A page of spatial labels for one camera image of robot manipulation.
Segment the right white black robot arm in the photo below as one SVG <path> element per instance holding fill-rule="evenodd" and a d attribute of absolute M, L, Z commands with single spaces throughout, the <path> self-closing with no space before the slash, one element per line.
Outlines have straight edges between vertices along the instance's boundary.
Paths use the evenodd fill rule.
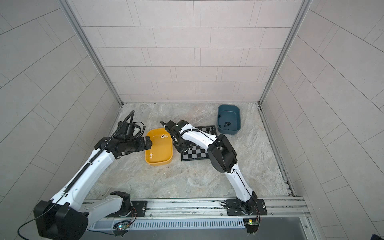
<path fill-rule="evenodd" d="M 244 214 L 260 213 L 257 206 L 258 197 L 242 175 L 237 153 L 225 135 L 216 136 L 205 133 L 184 120 L 178 123 L 161 121 L 161 125 L 171 135 L 174 147 L 179 153 L 186 151 L 191 144 L 207 151 L 212 166 L 218 172 L 225 174 L 234 188 L 236 197 L 240 201 L 240 209 Z"/>

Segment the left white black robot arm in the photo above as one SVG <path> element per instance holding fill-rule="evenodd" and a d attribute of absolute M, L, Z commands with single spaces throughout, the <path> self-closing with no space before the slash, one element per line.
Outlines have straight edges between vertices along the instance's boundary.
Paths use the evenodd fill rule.
<path fill-rule="evenodd" d="M 41 237 L 79 240 L 92 224 L 104 217 L 136 215 L 130 195 L 120 191 L 83 207 L 91 188 L 114 160 L 151 149 L 150 138 L 143 136 L 146 127 L 142 122 L 133 121 L 134 113 L 131 111 L 110 137 L 102 138 L 95 145 L 90 158 L 58 193 L 35 206 L 34 216 Z"/>

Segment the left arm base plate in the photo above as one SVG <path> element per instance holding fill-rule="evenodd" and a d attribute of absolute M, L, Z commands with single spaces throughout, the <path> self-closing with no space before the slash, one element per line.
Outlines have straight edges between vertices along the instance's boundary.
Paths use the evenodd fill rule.
<path fill-rule="evenodd" d="M 144 217 L 147 210 L 147 201 L 131 201 L 132 207 L 128 213 L 112 213 L 107 218 L 134 218 Z"/>

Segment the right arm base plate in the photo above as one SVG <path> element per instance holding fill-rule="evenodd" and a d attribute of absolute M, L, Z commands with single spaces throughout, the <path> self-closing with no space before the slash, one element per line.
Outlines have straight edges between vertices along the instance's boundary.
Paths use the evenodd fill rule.
<path fill-rule="evenodd" d="M 268 214 L 265 201 L 257 199 L 254 210 L 247 214 L 241 208 L 241 201 L 238 199 L 228 199 L 221 202 L 221 206 L 227 210 L 228 216 L 266 216 Z"/>

